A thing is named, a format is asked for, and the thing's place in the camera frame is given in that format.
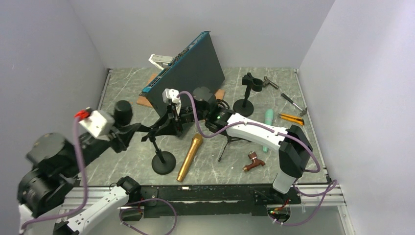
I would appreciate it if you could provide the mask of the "black microphone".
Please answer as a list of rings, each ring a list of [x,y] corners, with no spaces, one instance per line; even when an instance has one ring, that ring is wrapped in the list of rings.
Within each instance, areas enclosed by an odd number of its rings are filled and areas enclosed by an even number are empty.
[[[120,100],[114,107],[115,125],[118,127],[129,125],[133,116],[131,103]]]

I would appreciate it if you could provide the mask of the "gold microphone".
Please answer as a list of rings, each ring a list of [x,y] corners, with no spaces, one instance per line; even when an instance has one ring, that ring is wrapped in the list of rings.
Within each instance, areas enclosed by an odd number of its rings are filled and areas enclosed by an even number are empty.
[[[192,138],[190,147],[188,149],[188,152],[184,158],[184,161],[182,163],[182,166],[179,170],[178,176],[176,178],[176,180],[178,182],[183,182],[185,177],[188,174],[189,168],[196,156],[196,153],[198,151],[198,149],[200,148],[200,146],[203,143],[203,137],[202,135],[200,135],[199,133],[195,134]]]

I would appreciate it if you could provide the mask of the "black stand with black microphone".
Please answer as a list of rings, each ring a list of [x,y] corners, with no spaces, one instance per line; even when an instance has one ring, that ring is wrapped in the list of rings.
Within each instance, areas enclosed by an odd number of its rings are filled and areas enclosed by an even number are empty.
[[[158,147],[156,143],[155,133],[156,130],[151,129],[146,136],[142,137],[141,141],[149,140],[155,149],[155,155],[151,161],[151,167],[153,171],[159,175],[167,175],[174,170],[176,166],[176,158],[172,153],[168,151],[162,151]]]

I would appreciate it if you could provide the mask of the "black tripod shock mount stand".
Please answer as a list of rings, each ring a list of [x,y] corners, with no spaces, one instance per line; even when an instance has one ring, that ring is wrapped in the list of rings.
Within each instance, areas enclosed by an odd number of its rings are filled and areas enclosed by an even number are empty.
[[[220,106],[220,107],[222,107],[222,108],[225,108],[225,109],[230,109],[230,105],[225,101],[225,100],[223,100],[223,99],[216,99],[217,100],[217,102],[218,102],[218,105]],[[221,154],[220,154],[220,156],[218,157],[218,162],[221,162],[221,160],[222,160],[222,157],[223,157],[223,154],[224,154],[224,152],[225,152],[225,150],[226,150],[226,148],[227,148],[227,146],[228,146],[228,144],[230,143],[230,142],[234,142],[234,141],[242,141],[242,140],[244,140],[245,141],[245,139],[243,139],[243,138],[238,138],[238,137],[229,137],[229,136],[227,136],[227,142],[226,142],[226,144],[225,144],[225,146],[223,147],[223,149],[222,149],[222,151],[221,151]]]

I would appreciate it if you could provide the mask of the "black round base mic stand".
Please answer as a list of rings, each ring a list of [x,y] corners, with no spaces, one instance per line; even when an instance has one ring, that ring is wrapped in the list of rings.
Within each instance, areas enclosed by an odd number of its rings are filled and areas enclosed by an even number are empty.
[[[249,101],[251,91],[262,91],[263,81],[259,78],[253,77],[253,75],[248,72],[242,77],[242,85],[246,86],[244,98],[234,102],[233,110],[244,117],[249,117],[254,112],[254,105]]]

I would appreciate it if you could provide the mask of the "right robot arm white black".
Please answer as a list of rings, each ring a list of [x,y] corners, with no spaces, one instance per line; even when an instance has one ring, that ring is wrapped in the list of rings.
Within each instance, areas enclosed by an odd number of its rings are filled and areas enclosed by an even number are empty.
[[[166,112],[150,126],[142,141],[153,141],[157,136],[179,136],[184,124],[194,123],[203,138],[224,135],[278,151],[279,171],[269,191],[275,203],[288,198],[292,185],[308,171],[309,159],[316,160],[313,148],[299,126],[274,127],[251,120],[221,106],[206,87],[198,87],[192,93],[165,89],[162,99],[167,105]]]

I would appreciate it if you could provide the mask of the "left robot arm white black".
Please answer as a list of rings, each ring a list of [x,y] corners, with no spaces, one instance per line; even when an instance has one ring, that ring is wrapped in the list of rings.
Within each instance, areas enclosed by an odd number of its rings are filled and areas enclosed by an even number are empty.
[[[58,133],[41,136],[27,153],[32,169],[18,186],[19,233],[44,235],[48,222],[58,222],[58,226],[52,229],[54,235],[83,235],[111,210],[125,203],[129,206],[137,204],[141,197],[140,184],[130,177],[122,177],[108,196],[87,207],[86,166],[109,148],[117,153],[125,151],[136,132],[147,130],[139,123],[111,125],[102,137],[95,137],[91,132],[79,134],[75,122],[72,142]],[[82,202],[63,214],[69,218],[67,222],[60,222],[59,208],[73,189],[77,176],[81,176],[83,182]]]

